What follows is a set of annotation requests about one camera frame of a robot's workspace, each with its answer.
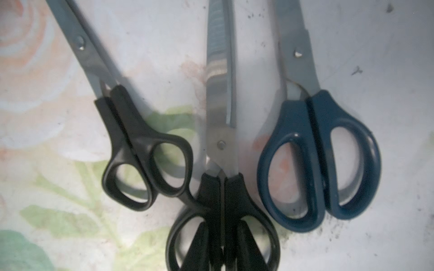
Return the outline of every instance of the scissor handle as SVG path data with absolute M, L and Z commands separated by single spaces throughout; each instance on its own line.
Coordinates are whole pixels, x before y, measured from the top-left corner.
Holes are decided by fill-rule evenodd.
M 268 216 L 249 197 L 243 175 L 226 178 L 224 180 L 224 194 L 224 251 L 221 250 L 220 232 L 220 178 L 203 174 L 197 202 L 202 206 L 209 206 L 209 208 L 197 206 L 194 210 L 188 207 L 173 224 L 166 244 L 166 265 L 169 271 L 196 270 L 188 268 L 191 262 L 200 262 L 199 266 L 203 266 L 201 261 L 206 258 L 203 255 L 198 255 L 198 253 L 204 253 L 206 251 L 204 248 L 208 248 L 208 259 L 213 271 L 220 271 L 223 264 L 228 271 L 234 271 L 236 264 L 239 271 L 251 270 L 249 269 L 251 265 L 255 267 L 253 270 L 258 271 L 275 271 L 277 269 L 280 261 L 279 237 Z M 271 253 L 268 262 L 265 262 L 250 229 L 242 220 L 248 215 L 261 223 L 270 238 Z M 208 230 L 208 243 L 195 241 L 198 236 L 204 234 L 200 231 L 200 226 L 183 264 L 179 267 L 176 260 L 175 241 L 188 221 L 197 216 L 205 220 L 201 226 Z
M 321 90 L 307 101 L 315 133 L 321 173 L 325 177 L 325 206 L 338 219 L 352 219 L 371 203 L 377 191 L 381 175 L 381 157 L 372 132 L 337 105 L 326 90 Z M 345 205 L 339 204 L 338 182 L 333 155 L 331 132 L 336 127 L 350 131 L 361 150 L 363 176 L 354 197 Z
M 99 98 L 95 101 L 95 105 L 112 142 L 112 157 L 102 175 L 102 187 L 105 193 L 118 203 L 135 211 L 144 211 L 152 206 L 158 193 L 149 183 L 148 177 L 145 175 L 137 157 L 132 153 L 128 139 L 119 125 L 119 119 L 113 114 L 115 107 L 112 101 L 109 98 Z M 121 181 L 118 180 L 116 173 L 119 166 L 123 164 L 135 167 L 140 173 L 147 190 L 146 202 L 138 202 L 127 197 L 119 188 Z
M 185 260 L 181 267 L 176 259 L 176 239 L 179 236 L 183 227 L 194 217 L 202 217 L 205 221 L 201 223 L 196 231 L 194 240 L 198 236 L 204 238 L 207 233 L 207 241 L 195 242 L 193 240 L 186 254 Z M 181 214 L 176 219 L 169 232 L 169 237 L 166 243 L 166 266 L 169 271 L 196 271 L 197 266 L 204 266 L 202 261 L 208 260 L 205 271 L 208 271 L 211 265 L 212 271 L 220 271 L 223 265 L 223 251 L 221 250 L 220 239 L 220 179 L 203 174 L 201 184 L 197 193 L 197 199 L 193 204 L 186 206 Z M 204 257 L 201 253 L 207 253 L 209 257 Z
M 307 214 L 298 219 L 287 217 L 274 204 L 268 187 L 271 160 L 286 143 L 299 146 L 306 179 Z M 304 101 L 284 101 L 270 139 L 262 150 L 257 169 L 257 185 L 262 203 L 280 225 L 294 232 L 308 232 L 318 227 L 325 214 L 321 172 L 315 138 L 309 123 L 309 113 Z
M 252 216 L 256 218 L 259 223 L 264 227 L 270 239 L 270 257 L 268 262 L 265 262 L 262 255 L 259 253 L 254 258 L 257 263 L 254 270 L 276 271 L 280 261 L 280 243 L 274 225 L 268 216 L 259 209 L 259 207 L 250 198 L 244 183 L 244 177 L 241 173 L 231 178 L 226 178 L 224 181 L 224 229 L 225 229 L 225 246 L 224 246 L 224 259 L 226 270 L 234 271 L 235 263 L 237 263 L 238 270 L 248 270 L 246 262 L 252 263 L 250 259 L 245 258 L 245 254 L 241 249 L 244 249 L 247 254 L 258 255 L 258 247 L 253 238 L 250 238 L 251 232 L 246 228 L 242 222 L 245 216 Z
M 123 86 L 114 87 L 110 95 L 110 99 L 128 135 L 129 142 L 133 146 L 135 155 L 138 157 L 151 185 L 165 196 L 179 197 L 181 194 L 186 194 L 188 200 L 191 200 L 193 197 L 189 185 L 193 171 L 193 151 L 188 141 L 177 135 L 157 132 L 147 125 Z M 183 153 L 185 174 L 184 182 L 180 187 L 171 186 L 163 178 L 155 162 L 155 149 L 163 143 L 175 145 Z

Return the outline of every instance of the scissors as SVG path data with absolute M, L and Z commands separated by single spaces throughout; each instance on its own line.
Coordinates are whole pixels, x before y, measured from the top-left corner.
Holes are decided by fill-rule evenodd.
M 232 3 L 210 0 L 208 9 L 206 147 L 209 164 L 214 166 L 202 175 L 199 205 L 187 205 L 169 232 L 166 265 L 170 271 L 208 271 L 209 266 L 220 271 L 222 265 L 229 271 L 274 271 L 280 260 L 277 232 L 249 197 L 238 170 Z M 197 216 L 204 222 L 199 225 L 180 267 L 175 241 L 188 221 Z M 271 247 L 268 261 L 242 220 L 245 216 L 256 218 L 265 228 Z
M 308 232 L 321 224 L 326 209 L 338 219 L 352 219 L 368 207 L 380 179 L 380 151 L 372 132 L 340 108 L 328 91 L 321 90 L 299 0 L 275 0 L 274 12 L 287 100 L 282 103 L 276 128 L 261 153 L 257 185 L 265 208 L 280 225 L 292 231 Z M 363 161 L 360 186 L 343 205 L 340 205 L 330 138 L 335 127 L 346 128 L 354 135 Z M 290 218 L 280 211 L 268 187 L 271 160 L 286 143 L 295 144 L 301 153 L 307 201 L 307 213 L 301 218 Z
M 89 80 L 97 97 L 96 108 L 110 136 L 112 157 L 102 176 L 104 191 L 115 201 L 136 211 L 151 207 L 159 193 L 191 204 L 194 199 L 188 189 L 193 169 L 190 144 L 182 137 L 159 133 L 146 124 L 128 91 L 117 83 L 110 72 L 107 65 L 109 59 L 105 57 L 107 53 L 102 46 L 98 46 L 100 43 L 96 35 L 74 2 L 47 0 L 47 3 Z M 155 150 L 163 143 L 177 146 L 184 155 L 185 175 L 180 187 L 171 186 L 155 162 Z M 123 164 L 133 166 L 141 175 L 146 186 L 146 193 L 142 195 L 144 202 L 126 195 L 131 187 L 126 186 L 117 175 L 119 166 Z
M 166 263 L 177 270 L 267 270 L 275 271 L 280 260 L 277 232 L 270 219 L 251 200 L 238 172 L 235 138 L 235 70 L 233 68 L 232 6 L 228 0 L 210 0 L 207 48 L 207 154 L 218 174 L 204 173 L 198 195 L 194 198 L 189 184 L 193 153 L 189 143 L 178 136 L 162 134 L 141 118 L 125 87 L 118 85 L 107 67 L 102 46 L 72 1 L 47 0 L 76 58 L 85 71 L 97 100 L 95 105 L 112 142 L 112 157 L 103 173 L 104 191 L 114 200 L 133 210 L 146 210 L 158 193 L 178 197 L 186 209 L 174 223 L 166 247 Z M 185 159 L 184 182 L 172 187 L 158 170 L 153 153 L 162 143 L 176 145 Z M 122 164 L 135 167 L 143 178 L 148 196 L 138 202 L 126 196 L 117 178 Z M 271 251 L 265 262 L 244 220 L 256 218 L 270 238 Z M 205 222 L 196 231 L 185 260 L 179 267 L 175 240 L 193 217 Z

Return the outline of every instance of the metal blade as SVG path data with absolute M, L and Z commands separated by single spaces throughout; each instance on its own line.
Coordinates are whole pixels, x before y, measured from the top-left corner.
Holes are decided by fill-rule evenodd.
M 78 62 L 86 73 L 97 98 L 103 96 L 100 81 L 109 88 L 115 87 L 116 80 L 98 53 L 97 47 L 84 29 L 82 15 L 66 0 L 46 0 L 57 23 L 63 31 Z
M 305 29 L 299 0 L 275 0 L 281 73 L 289 100 L 321 90 L 316 76 L 309 32 Z
M 230 0 L 210 0 L 207 39 L 207 156 L 237 175 L 235 55 Z

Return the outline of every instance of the finger hole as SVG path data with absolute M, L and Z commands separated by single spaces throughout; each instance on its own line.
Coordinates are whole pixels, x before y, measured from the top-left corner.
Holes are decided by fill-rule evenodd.
M 265 262 L 268 262 L 271 253 L 271 240 L 268 236 L 268 232 L 256 218 L 250 215 L 243 217 L 242 220 L 244 220 L 249 226 L 259 251 L 261 251 Z
M 331 133 L 332 148 L 336 164 L 339 204 L 348 203 L 360 187 L 363 175 L 363 159 L 353 134 L 343 127 Z
M 179 232 L 175 239 L 175 250 L 176 250 L 176 260 L 178 265 L 181 266 L 184 262 L 185 256 L 187 255 L 188 249 L 191 246 L 194 235 L 201 224 L 205 221 L 202 217 L 196 216 L 188 221 Z
M 148 201 L 148 190 L 145 182 L 135 167 L 129 164 L 118 166 L 116 170 L 116 186 L 128 198 L 144 203 Z
M 280 146 L 271 160 L 268 187 L 276 207 L 290 218 L 307 213 L 306 185 L 302 172 L 300 149 L 286 143 Z
M 185 178 L 185 158 L 182 150 L 171 143 L 161 143 L 154 150 L 154 159 L 161 176 L 166 182 L 179 188 Z

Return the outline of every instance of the blue plastic handle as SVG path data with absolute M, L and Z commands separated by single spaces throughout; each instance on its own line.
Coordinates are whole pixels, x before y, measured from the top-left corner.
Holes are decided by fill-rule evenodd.
M 364 165 L 358 191 L 343 206 L 339 204 L 331 143 L 331 131 L 336 127 L 344 127 L 355 136 Z M 298 145 L 302 152 L 308 212 L 299 219 L 285 216 L 276 207 L 268 187 L 271 160 L 285 143 Z M 330 94 L 322 90 L 306 102 L 283 102 L 276 128 L 260 156 L 257 180 L 260 197 L 270 215 L 289 230 L 308 232 L 321 224 L 326 208 L 338 219 L 352 219 L 363 212 L 377 191 L 380 173 L 380 152 L 370 130 L 342 110 Z
M 271 160 L 276 151 L 286 143 L 293 143 L 300 147 L 304 176 L 307 182 L 308 212 L 299 219 L 289 218 L 277 208 L 268 187 Z M 285 101 L 282 103 L 276 128 L 259 159 L 257 181 L 262 203 L 280 225 L 291 231 L 308 232 L 321 224 L 325 214 L 321 172 L 307 104 L 304 101 Z
M 322 90 L 308 101 L 311 124 L 316 135 L 316 147 L 325 177 L 325 206 L 338 219 L 352 219 L 362 213 L 371 203 L 378 188 L 381 175 L 380 150 L 372 132 L 337 105 L 328 91 Z M 350 131 L 361 151 L 363 176 L 354 197 L 340 206 L 335 159 L 332 149 L 331 132 L 336 127 Z

